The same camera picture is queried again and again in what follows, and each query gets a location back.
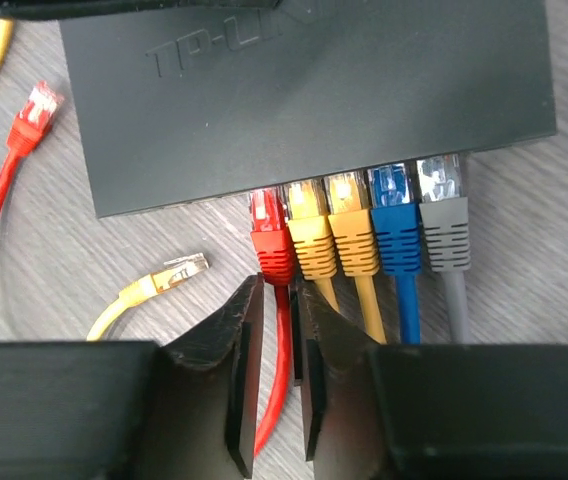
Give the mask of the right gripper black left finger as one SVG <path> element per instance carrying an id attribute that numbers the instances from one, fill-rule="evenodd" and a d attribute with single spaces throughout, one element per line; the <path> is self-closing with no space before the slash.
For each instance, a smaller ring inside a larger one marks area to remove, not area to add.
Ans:
<path id="1" fill-rule="evenodd" d="M 0 343 L 0 479 L 248 479 L 264 281 L 153 341 Z"/>

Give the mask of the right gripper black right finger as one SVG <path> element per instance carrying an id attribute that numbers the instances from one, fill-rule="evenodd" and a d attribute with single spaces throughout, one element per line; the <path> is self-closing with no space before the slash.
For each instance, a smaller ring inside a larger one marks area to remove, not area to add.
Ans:
<path id="1" fill-rule="evenodd" d="M 316 478 L 568 479 L 568 345 L 383 345 L 295 290 Z"/>

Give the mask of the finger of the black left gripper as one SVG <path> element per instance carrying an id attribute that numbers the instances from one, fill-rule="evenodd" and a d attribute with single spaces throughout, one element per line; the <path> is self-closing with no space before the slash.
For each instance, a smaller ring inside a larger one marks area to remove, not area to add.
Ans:
<path id="1" fill-rule="evenodd" d="M 274 9 L 278 0 L 0 0 L 0 19 L 49 21 L 166 8 Z"/>

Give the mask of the black network switch box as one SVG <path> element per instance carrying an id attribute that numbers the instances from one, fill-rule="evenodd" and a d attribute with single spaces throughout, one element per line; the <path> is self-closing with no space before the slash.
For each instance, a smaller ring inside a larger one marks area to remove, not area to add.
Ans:
<path id="1" fill-rule="evenodd" d="M 541 1 L 284 1 L 60 31 L 100 217 L 556 131 Z"/>

